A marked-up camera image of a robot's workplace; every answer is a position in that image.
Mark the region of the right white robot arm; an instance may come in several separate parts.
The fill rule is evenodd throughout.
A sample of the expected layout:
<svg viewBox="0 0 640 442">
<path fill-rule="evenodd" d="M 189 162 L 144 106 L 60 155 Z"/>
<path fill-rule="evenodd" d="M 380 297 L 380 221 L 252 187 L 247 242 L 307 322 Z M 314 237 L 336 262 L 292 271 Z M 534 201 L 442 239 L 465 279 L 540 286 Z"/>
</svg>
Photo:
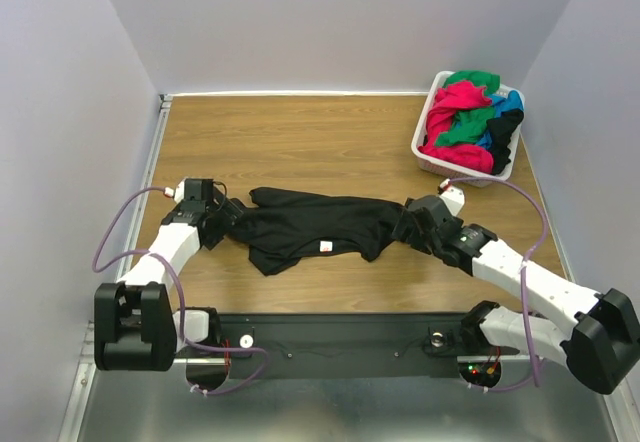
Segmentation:
<svg viewBox="0 0 640 442">
<path fill-rule="evenodd" d="M 639 361 L 630 298 L 577 285 L 526 259 L 490 230 L 465 224 L 458 216 L 463 204 L 456 188 L 409 199 L 394 230 L 397 240 L 520 299 L 519 312 L 485 305 L 461 326 L 463 346 L 516 349 L 565 367 L 596 393 L 613 393 Z"/>
</svg>

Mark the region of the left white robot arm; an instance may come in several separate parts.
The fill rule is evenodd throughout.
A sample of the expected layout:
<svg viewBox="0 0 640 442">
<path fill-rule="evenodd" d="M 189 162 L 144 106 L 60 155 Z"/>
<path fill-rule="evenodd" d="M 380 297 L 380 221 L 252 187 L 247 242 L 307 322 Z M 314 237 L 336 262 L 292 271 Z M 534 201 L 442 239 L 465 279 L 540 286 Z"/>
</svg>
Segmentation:
<svg viewBox="0 0 640 442">
<path fill-rule="evenodd" d="M 186 178 L 160 188 L 175 202 L 148 249 L 131 250 L 138 262 L 94 295 L 94 360 L 104 371 L 166 371 L 184 346 L 183 310 L 174 315 L 169 292 L 184 293 L 178 274 L 200 249 L 216 247 L 242 216 L 224 183 Z"/>
</svg>

